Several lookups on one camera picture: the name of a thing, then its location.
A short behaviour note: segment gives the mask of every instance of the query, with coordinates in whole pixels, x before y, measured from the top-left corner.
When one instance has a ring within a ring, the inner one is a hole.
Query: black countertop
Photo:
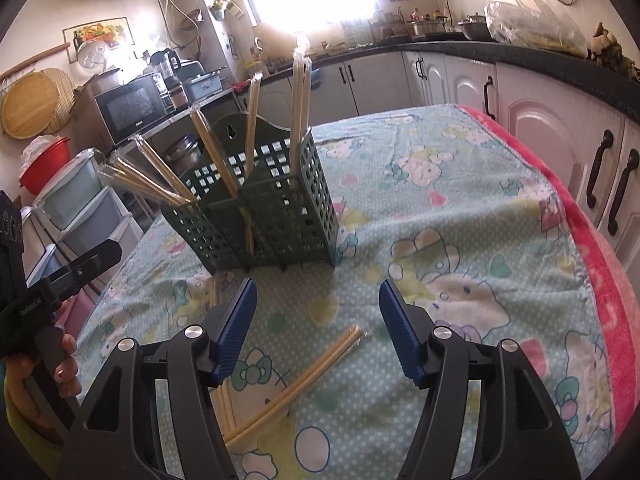
[[[385,52],[407,50],[410,52],[439,52],[448,56],[464,57],[485,63],[504,63],[525,68],[567,83],[590,94],[626,116],[640,123],[640,84],[610,70],[600,68],[594,62],[558,54],[538,48],[523,48],[502,43],[480,41],[430,41],[400,45],[355,48],[336,56],[314,62],[314,68],[322,68],[357,57],[373,56]],[[264,80],[264,84],[290,77],[292,70],[285,70]]]

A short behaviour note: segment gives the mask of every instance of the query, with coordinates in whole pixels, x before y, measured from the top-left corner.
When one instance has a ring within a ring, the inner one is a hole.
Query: fruit picture
[[[123,45],[134,45],[129,22],[126,18],[83,23],[63,29],[62,34],[65,41],[70,44],[67,49],[69,63],[78,60],[78,48],[85,41],[103,41],[112,50]]]

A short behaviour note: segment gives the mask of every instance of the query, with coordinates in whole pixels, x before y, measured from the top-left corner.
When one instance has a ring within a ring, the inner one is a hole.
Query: kitchen cabinet
[[[496,72],[500,124],[551,168],[598,225],[618,166],[624,116],[546,76],[502,64]]]
[[[631,120],[626,120],[615,181],[598,228],[616,251],[616,256],[622,263],[638,298],[640,298],[639,152],[640,126]]]
[[[420,60],[420,73],[424,77],[428,104],[444,105],[449,103],[445,55],[424,53],[420,56]]]
[[[499,78],[494,65],[447,56],[445,67],[450,103],[470,106],[488,115],[498,116]]]
[[[359,57],[345,61],[343,65],[359,115],[411,107],[401,52]]]
[[[443,105],[449,102],[444,54],[405,52],[404,68],[413,106]]]
[[[351,93],[351,86],[347,81],[344,65],[337,63],[316,70],[311,83],[309,125],[317,126],[357,117],[358,109]]]
[[[422,59],[420,54],[420,52],[402,53],[412,106],[426,106],[429,104],[427,88],[420,74],[420,60]]]
[[[239,101],[249,102],[248,94],[241,96]],[[265,79],[260,85],[260,97],[258,98],[258,115],[267,119],[270,123],[283,128],[291,125],[291,85],[289,79],[279,79],[269,82]]]

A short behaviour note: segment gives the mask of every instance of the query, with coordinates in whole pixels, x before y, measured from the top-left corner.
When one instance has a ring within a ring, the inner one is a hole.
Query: blue gripper pad
[[[229,377],[236,367],[257,303],[258,288],[254,280],[248,280],[244,290],[239,291],[239,294],[236,293],[231,301],[229,305],[231,313],[218,337],[217,365],[211,374],[218,384],[222,384],[222,381]]]
[[[404,299],[390,280],[380,285],[378,302],[402,371],[416,386],[420,386],[426,375],[421,363],[420,342],[404,313]]]

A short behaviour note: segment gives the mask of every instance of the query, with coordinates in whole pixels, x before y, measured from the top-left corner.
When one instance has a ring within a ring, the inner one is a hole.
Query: wooden cutting board
[[[15,139],[30,139],[44,130],[56,115],[60,95],[44,74],[21,77],[8,89],[2,102],[2,126]]]
[[[56,113],[42,133],[53,134],[64,126],[69,120],[69,111],[74,105],[74,88],[76,87],[71,81],[71,77],[64,70],[59,68],[45,68],[40,71],[49,79],[51,79],[58,88],[58,94],[60,98],[58,100],[58,106],[56,106]]]

